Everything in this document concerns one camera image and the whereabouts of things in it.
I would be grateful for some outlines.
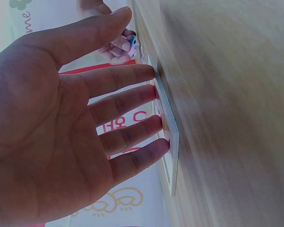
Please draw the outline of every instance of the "red stripe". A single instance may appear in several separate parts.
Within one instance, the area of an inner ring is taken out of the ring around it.
[[[123,64],[123,65],[134,65],[136,63],[135,60],[130,60],[127,63]],[[67,72],[62,72],[61,74],[75,74],[75,73],[80,73],[80,72],[86,72],[86,71],[90,71],[90,70],[97,70],[97,69],[101,69],[101,68],[107,68],[112,66],[111,64],[102,64],[102,65],[94,65],[94,66],[89,66],[86,68],[82,68],[82,69],[77,69],[77,70],[71,70],[71,71],[67,71]]]

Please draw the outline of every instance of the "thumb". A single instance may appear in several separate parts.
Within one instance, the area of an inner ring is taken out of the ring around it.
[[[130,8],[89,17],[60,28],[25,35],[13,46],[35,47],[49,54],[57,68],[109,44],[122,34],[132,17]]]

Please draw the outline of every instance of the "wooden door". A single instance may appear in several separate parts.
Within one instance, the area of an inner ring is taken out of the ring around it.
[[[180,129],[175,227],[284,227],[284,0],[133,1]]]

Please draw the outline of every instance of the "finger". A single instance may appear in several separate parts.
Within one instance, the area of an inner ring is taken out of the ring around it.
[[[126,128],[104,133],[99,137],[106,155],[111,156],[132,148],[134,145],[153,136],[161,129],[161,118],[155,115]]]
[[[132,84],[151,80],[155,76],[152,66],[126,65],[92,70],[77,74],[89,90],[89,97],[97,97],[117,91]]]
[[[127,153],[109,160],[115,185],[137,175],[148,168],[169,150],[165,139],[158,139],[135,152]]]
[[[13,45],[29,46],[52,57],[58,69],[119,37],[131,20],[128,7],[56,29],[31,33]]]
[[[124,55],[121,57],[114,57],[112,60],[110,60],[109,64],[111,65],[123,65],[130,61],[131,57],[129,55]]]
[[[131,44],[123,36],[117,37],[114,41],[112,41],[112,44],[124,51],[129,51],[131,49]]]
[[[130,56],[124,55],[121,57],[114,56],[110,51],[102,53],[102,55],[108,60],[111,65],[123,65],[124,63],[130,61]]]
[[[123,36],[127,37],[129,35],[137,35],[134,31],[131,31],[131,30],[128,30],[128,29],[125,29],[122,33]]]
[[[110,52],[115,56],[115,57],[122,57],[128,55],[127,52],[124,50],[120,49],[119,47],[114,46]]]
[[[78,4],[82,10],[96,8],[102,4],[104,5],[103,0],[78,0]]]
[[[100,126],[155,98],[155,87],[153,85],[144,85],[105,97],[90,104],[88,108],[96,125]]]

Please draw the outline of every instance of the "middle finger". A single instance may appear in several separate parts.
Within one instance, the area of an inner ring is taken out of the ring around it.
[[[155,87],[144,85],[100,99],[88,108],[96,125],[100,126],[155,98]]]

